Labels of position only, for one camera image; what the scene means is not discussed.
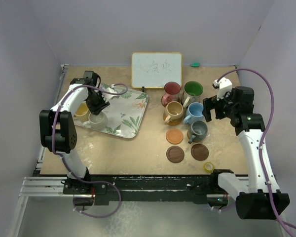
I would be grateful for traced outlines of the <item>white mug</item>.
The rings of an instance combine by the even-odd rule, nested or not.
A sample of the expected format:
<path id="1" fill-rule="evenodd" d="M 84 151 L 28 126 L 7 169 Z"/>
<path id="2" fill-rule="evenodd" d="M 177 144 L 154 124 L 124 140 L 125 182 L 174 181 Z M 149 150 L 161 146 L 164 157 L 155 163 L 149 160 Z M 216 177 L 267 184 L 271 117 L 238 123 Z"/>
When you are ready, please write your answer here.
<path id="1" fill-rule="evenodd" d="M 87 129 L 101 130 L 108 124 L 108 117 L 103 112 L 98 115 L 89 114 L 88 121 L 83 123 L 83 127 Z"/>

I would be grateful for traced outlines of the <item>light blue mug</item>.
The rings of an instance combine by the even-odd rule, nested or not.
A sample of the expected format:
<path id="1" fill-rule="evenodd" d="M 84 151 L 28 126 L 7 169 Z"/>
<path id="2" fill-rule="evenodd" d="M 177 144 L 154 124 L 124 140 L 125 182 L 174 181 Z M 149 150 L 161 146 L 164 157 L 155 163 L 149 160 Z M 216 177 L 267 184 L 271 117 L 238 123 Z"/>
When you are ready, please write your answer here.
<path id="1" fill-rule="evenodd" d="M 196 121 L 204 121 L 204 106 L 199 102 L 191 103 L 185 113 L 183 124 L 193 124 Z"/>

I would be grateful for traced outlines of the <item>tan brown mug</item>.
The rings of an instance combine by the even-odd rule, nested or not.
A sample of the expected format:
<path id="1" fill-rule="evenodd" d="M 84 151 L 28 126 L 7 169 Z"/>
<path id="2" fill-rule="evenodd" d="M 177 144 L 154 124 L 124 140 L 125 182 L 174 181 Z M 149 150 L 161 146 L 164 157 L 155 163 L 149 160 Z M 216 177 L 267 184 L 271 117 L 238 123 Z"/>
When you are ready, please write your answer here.
<path id="1" fill-rule="evenodd" d="M 183 118 L 184 109 L 181 103 L 172 101 L 167 104 L 164 110 L 164 114 L 167 116 L 166 120 L 175 121 Z"/>

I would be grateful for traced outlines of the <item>orange wooden coaster front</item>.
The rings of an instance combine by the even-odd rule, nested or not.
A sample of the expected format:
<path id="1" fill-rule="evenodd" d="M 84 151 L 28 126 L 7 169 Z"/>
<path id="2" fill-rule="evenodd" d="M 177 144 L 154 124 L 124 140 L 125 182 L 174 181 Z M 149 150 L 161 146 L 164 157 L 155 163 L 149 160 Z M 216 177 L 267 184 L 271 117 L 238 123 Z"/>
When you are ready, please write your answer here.
<path id="1" fill-rule="evenodd" d="M 169 129 L 166 132 L 166 140 L 171 144 L 179 144 L 183 138 L 183 133 L 177 128 Z"/>

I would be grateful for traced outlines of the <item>yellow mug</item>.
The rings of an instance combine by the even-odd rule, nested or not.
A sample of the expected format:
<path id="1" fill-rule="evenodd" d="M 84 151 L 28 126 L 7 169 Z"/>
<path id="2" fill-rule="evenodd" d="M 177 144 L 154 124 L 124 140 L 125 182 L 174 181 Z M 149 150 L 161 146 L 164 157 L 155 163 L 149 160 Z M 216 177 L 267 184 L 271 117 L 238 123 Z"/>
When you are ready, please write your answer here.
<path id="1" fill-rule="evenodd" d="M 86 103 L 81 103 L 74 114 L 74 118 L 80 121 L 81 123 L 84 123 L 88 121 L 89 114 L 90 114 L 90 111 Z"/>

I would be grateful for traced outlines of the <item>red pink mug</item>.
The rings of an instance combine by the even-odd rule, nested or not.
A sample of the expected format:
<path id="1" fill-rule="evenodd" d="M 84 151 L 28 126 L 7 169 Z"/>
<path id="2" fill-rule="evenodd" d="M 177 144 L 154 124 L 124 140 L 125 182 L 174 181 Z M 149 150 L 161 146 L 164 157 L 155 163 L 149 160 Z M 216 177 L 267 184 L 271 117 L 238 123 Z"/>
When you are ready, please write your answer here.
<path id="1" fill-rule="evenodd" d="M 164 94 L 161 98 L 161 103 L 164 107 L 172 101 L 178 101 L 181 87 L 176 82 L 168 82 L 164 85 Z"/>

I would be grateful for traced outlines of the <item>green mug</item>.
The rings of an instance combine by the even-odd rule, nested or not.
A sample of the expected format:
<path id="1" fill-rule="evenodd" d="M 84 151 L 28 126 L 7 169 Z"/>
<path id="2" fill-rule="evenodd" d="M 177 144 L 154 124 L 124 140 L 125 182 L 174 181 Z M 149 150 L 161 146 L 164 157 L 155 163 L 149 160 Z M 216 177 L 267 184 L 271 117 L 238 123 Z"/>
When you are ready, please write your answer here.
<path id="1" fill-rule="evenodd" d="M 196 81 L 189 81 L 184 85 L 181 103 L 186 109 L 191 103 L 199 102 L 200 96 L 203 93 L 203 86 Z"/>

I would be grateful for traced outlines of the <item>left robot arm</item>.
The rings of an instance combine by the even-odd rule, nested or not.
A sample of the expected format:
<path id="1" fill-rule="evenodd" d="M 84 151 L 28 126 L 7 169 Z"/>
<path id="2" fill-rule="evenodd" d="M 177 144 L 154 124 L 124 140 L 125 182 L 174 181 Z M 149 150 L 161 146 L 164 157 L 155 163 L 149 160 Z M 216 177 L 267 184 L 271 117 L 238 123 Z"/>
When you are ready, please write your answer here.
<path id="1" fill-rule="evenodd" d="M 51 109 L 39 114 L 40 140 L 43 147 L 57 155 L 67 170 L 63 181 L 66 189 L 85 194 L 92 189 L 88 168 L 75 149 L 77 132 L 73 115 L 85 102 L 87 112 L 99 115 L 110 103 L 100 89 L 101 77 L 85 71 L 82 78 L 73 79 L 65 96 Z"/>

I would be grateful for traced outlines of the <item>woven rattan coaster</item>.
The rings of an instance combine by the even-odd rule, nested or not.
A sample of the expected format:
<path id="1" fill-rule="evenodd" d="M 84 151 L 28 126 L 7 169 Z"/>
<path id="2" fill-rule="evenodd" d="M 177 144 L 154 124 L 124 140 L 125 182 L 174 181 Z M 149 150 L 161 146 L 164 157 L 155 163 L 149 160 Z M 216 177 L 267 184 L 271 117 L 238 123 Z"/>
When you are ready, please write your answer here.
<path id="1" fill-rule="evenodd" d="M 169 126 L 177 126 L 183 121 L 182 118 L 175 121 L 166 120 L 166 118 L 167 116 L 163 115 L 164 124 Z"/>

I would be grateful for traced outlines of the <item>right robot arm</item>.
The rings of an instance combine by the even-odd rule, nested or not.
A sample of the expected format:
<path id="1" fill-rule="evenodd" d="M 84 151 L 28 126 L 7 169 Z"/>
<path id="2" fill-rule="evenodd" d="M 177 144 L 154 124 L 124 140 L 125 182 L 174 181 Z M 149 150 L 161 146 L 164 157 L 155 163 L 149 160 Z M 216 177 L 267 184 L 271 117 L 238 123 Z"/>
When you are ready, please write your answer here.
<path id="1" fill-rule="evenodd" d="M 263 134 L 266 131 L 261 114 L 253 112 L 254 90 L 228 86 L 218 94 L 203 100 L 203 115 L 210 122 L 211 110 L 216 119 L 229 118 L 242 145 L 248 166 L 249 184 L 243 184 L 235 174 L 220 172 L 210 180 L 214 193 L 225 190 L 235 201 L 241 219 L 275 220 L 289 205 L 288 194 L 280 191 L 270 167 Z"/>

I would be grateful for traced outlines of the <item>grey mug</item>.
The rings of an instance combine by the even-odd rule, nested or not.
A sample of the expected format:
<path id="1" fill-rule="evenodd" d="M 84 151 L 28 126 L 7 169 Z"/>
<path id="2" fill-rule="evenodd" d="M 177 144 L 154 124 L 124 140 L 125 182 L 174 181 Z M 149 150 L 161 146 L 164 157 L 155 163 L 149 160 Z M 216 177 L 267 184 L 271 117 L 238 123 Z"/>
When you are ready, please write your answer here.
<path id="1" fill-rule="evenodd" d="M 189 127 L 189 129 L 193 131 L 193 135 L 195 136 L 193 142 L 195 142 L 195 143 L 201 142 L 207 136 L 208 127 L 207 127 L 206 123 L 203 121 L 194 122 Z"/>

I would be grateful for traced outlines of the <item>dark walnut coaster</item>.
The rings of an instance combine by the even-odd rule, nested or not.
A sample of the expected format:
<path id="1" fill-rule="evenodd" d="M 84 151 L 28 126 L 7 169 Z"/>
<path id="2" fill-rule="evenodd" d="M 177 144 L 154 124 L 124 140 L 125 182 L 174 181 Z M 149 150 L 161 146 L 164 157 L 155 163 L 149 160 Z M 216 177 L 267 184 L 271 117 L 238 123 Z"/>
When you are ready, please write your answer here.
<path id="1" fill-rule="evenodd" d="M 209 156 L 209 150 L 203 144 L 195 144 L 191 148 L 191 155 L 195 160 L 204 161 Z"/>
<path id="2" fill-rule="evenodd" d="M 166 151 L 167 159 L 172 163 L 180 163 L 185 157 L 183 149 L 179 146 L 171 146 Z"/>

